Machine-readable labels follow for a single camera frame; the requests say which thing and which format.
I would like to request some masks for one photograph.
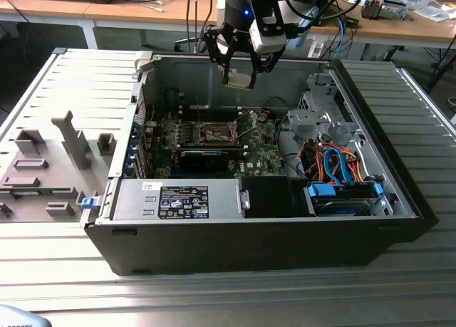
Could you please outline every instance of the metal workbench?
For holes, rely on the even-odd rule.
[[[87,81],[92,89],[113,90],[107,83],[117,82],[123,83],[119,91],[128,91],[135,57],[133,52],[77,50],[52,55],[0,130],[0,166],[16,151],[11,133],[33,128],[40,120],[27,117],[45,115],[55,105],[51,99],[38,103],[37,94],[45,98],[52,92],[45,85]],[[75,64],[86,73],[76,74]],[[456,325],[456,143],[451,127],[406,72],[389,63],[368,65],[345,63],[440,219],[416,242],[394,246],[366,268],[121,277],[77,222],[0,224],[0,303],[65,327]],[[374,95],[369,77],[381,77],[402,99]],[[109,118],[114,111],[95,110],[93,101],[78,101],[75,125],[87,136],[95,137],[98,129],[118,131],[128,97],[105,100],[116,100],[117,118]],[[87,125],[89,114],[100,124]],[[435,158],[443,147],[448,153]]]

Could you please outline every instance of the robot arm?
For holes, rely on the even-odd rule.
[[[298,37],[321,19],[346,14],[358,5],[336,15],[322,17],[336,0],[330,0],[314,17],[303,15],[314,7],[316,0],[226,0],[224,22],[219,28],[208,28],[203,38],[214,63],[223,67],[223,83],[250,89],[258,73],[271,72],[285,51],[287,40]],[[300,26],[302,19],[310,20]],[[248,53],[252,60],[252,74],[247,82],[238,84],[230,77],[229,65],[235,52]]]

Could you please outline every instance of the table leg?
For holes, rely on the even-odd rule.
[[[95,24],[91,19],[83,19],[79,22],[79,26],[83,29],[87,48],[98,49],[97,39],[95,38]]]
[[[320,58],[323,53],[324,43],[329,39],[329,35],[325,33],[318,33],[313,35],[311,48],[307,56],[309,58]]]

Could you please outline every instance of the blue latch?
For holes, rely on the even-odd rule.
[[[336,190],[329,183],[313,183],[309,186],[309,195],[311,197],[335,197]]]
[[[385,191],[383,190],[382,185],[381,185],[380,183],[375,183],[375,184],[373,185],[373,189],[375,189],[375,191],[377,192],[377,195],[378,195],[379,197],[381,197],[381,196],[383,195],[383,193],[385,192]]]
[[[98,209],[100,206],[98,205],[98,200],[100,197],[85,197],[81,202],[82,209]]]

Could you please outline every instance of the power cable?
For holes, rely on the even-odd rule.
[[[204,23],[201,28],[201,40],[203,39],[204,31],[206,30],[206,25],[207,25],[207,22],[209,21],[209,18],[211,15],[212,15],[212,0],[209,0],[209,11],[207,12],[206,19],[204,20]],[[200,52],[201,40],[199,40],[199,43],[198,43],[198,52]]]
[[[12,1],[10,0],[6,0],[9,5],[11,5],[13,7],[13,9],[24,19],[25,22],[27,22],[28,24],[31,25],[30,21],[19,11],[18,8],[16,8],[16,6],[13,4]],[[44,35],[42,33],[40,33],[39,31],[36,32],[44,41],[46,41],[46,43],[48,43],[52,48],[54,48],[53,44],[51,42],[49,42],[49,40],[44,37]]]
[[[191,53],[190,50],[190,28],[188,23],[188,16],[190,15],[190,0],[187,0],[187,12],[185,13],[185,24],[187,26],[187,46],[188,52]]]

